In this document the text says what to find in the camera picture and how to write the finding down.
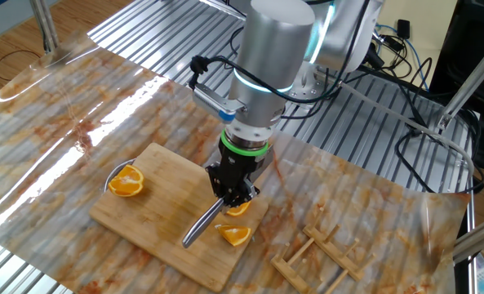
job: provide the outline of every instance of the metal pole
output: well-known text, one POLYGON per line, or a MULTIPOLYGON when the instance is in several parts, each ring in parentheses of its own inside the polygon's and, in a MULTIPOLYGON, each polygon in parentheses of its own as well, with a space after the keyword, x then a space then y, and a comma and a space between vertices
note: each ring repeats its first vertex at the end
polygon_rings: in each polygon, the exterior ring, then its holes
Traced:
POLYGON ((59 38, 56 35, 55 25, 51 18, 49 6, 45 0, 29 0, 33 13, 37 19, 38 28, 42 33, 44 39, 44 51, 46 53, 52 52, 59 46, 59 38))
POLYGON ((477 65, 476 69, 464 81, 460 90, 455 93, 451 102, 439 114, 439 121, 437 127, 445 130, 449 122, 460 111, 461 107, 466 103, 470 96, 477 90, 479 85, 484 81, 484 57, 477 65))
POLYGON ((457 264, 482 249, 484 249, 484 222, 455 240, 454 263, 457 264))

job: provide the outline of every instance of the wooden floor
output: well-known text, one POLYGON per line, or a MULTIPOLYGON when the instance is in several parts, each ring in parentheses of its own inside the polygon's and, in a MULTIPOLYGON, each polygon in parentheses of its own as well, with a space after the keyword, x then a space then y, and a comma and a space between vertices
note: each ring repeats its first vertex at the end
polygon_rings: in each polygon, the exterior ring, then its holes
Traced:
MULTIPOLYGON (((88 31, 129 4, 131 0, 61 0, 51 8, 60 41, 74 30, 88 31)), ((42 37, 34 18, 0 36, 0 59, 17 50, 43 54, 42 37)), ((11 79, 37 57, 21 52, 8 56, 0 63, 0 75, 11 79)), ((0 88, 7 81, 0 78, 0 88)), ((484 221, 484 190, 475 197, 476 222, 484 221)))
MULTIPOLYGON (((60 0, 51 7, 51 15, 60 41, 73 31, 86 32, 124 8, 132 0, 60 0)), ((29 50, 44 54, 42 36, 37 22, 31 18, 0 36, 0 59, 17 50, 29 50)), ((11 79, 32 63, 37 57, 27 52, 15 53, 0 63, 0 75, 11 79)), ((0 88, 7 81, 0 78, 0 88)))

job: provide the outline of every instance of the green ring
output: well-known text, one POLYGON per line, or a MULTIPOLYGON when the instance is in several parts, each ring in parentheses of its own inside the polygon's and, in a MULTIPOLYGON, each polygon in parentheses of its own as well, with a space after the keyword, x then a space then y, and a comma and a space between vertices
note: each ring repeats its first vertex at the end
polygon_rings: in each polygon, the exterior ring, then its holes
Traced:
POLYGON ((233 151, 235 154, 240 154, 242 156, 260 156, 265 154, 267 152, 267 149, 269 148, 269 143, 265 143, 265 146, 258 150, 245 150, 238 148, 231 142, 229 142, 229 140, 227 140, 227 136, 225 135, 225 129, 222 131, 220 139, 222 140, 222 143, 224 143, 225 147, 233 151))

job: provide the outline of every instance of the white cable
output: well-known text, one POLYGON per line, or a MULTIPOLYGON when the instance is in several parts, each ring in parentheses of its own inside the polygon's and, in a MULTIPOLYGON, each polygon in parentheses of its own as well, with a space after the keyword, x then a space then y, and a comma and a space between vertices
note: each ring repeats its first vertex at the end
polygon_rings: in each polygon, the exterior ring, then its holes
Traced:
POLYGON ((468 153, 466 151, 464 151, 461 147, 459 147, 456 143, 454 143, 451 140, 448 140, 446 137, 441 136, 434 131, 430 131, 428 128, 419 125, 417 122, 413 122, 409 118, 406 118, 406 117, 392 111, 391 109, 388 109, 388 108, 384 107, 383 105, 381 105, 381 104, 379 104, 379 103, 377 103, 373 100, 370 100, 367 96, 363 95, 361 92, 359 92, 358 90, 354 89, 353 87, 345 84, 344 82, 341 83, 341 86, 343 88, 349 90, 350 92, 352 92, 355 96, 357 96, 359 99, 365 101, 366 103, 372 104, 376 108, 378 108, 379 110, 382 110, 382 111, 386 112, 387 114, 393 115, 394 117, 403 121, 404 123, 412 126, 413 128, 416 128, 416 129, 422 131, 423 133, 431 136, 432 138, 434 138, 436 140, 441 141, 444 145, 447 145, 450 148, 457 151, 458 153, 460 153, 461 156, 463 156, 463 159, 466 160, 466 162, 468 164, 468 178, 471 178, 473 176, 474 165, 473 165, 472 159, 470 158, 468 153))

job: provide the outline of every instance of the knife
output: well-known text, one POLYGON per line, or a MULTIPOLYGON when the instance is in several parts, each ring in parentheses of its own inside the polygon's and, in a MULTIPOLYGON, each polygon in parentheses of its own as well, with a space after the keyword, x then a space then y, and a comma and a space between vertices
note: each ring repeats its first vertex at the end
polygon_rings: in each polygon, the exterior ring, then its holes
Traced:
POLYGON ((189 232, 182 240, 184 248, 189 248, 191 244, 203 233, 204 230, 211 224, 212 220, 221 212, 224 207, 224 199, 218 198, 215 204, 211 206, 200 218, 194 223, 189 232))

